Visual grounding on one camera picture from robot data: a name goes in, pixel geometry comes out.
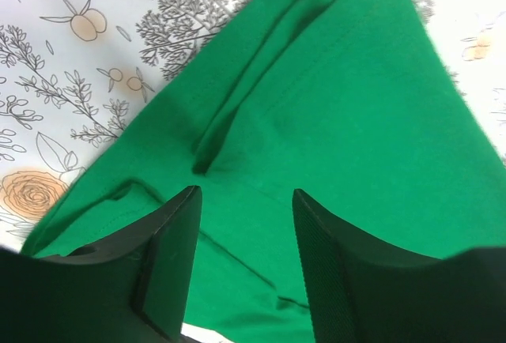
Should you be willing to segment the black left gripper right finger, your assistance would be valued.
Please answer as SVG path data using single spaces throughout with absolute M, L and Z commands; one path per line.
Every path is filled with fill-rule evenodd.
M 303 190 L 293 221 L 317 342 L 502 342 L 505 249 L 446 259 L 387 243 Z

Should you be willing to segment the floral table mat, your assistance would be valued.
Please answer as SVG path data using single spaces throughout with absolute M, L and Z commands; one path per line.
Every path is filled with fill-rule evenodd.
M 250 0 L 1 0 L 1 198 L 18 251 L 51 204 Z M 505 154 L 505 0 L 412 0 L 459 93 Z

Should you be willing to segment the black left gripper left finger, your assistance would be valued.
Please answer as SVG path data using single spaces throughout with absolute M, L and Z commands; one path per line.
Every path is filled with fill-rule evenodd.
M 1 251 L 4 342 L 185 342 L 202 190 L 67 256 Z

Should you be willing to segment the green t shirt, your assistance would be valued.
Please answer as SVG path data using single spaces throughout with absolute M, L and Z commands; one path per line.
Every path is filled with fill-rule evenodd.
M 411 251 L 505 242 L 505 169 L 411 0 L 252 0 L 26 239 L 69 254 L 202 188 L 185 319 L 313 339 L 292 194 Z

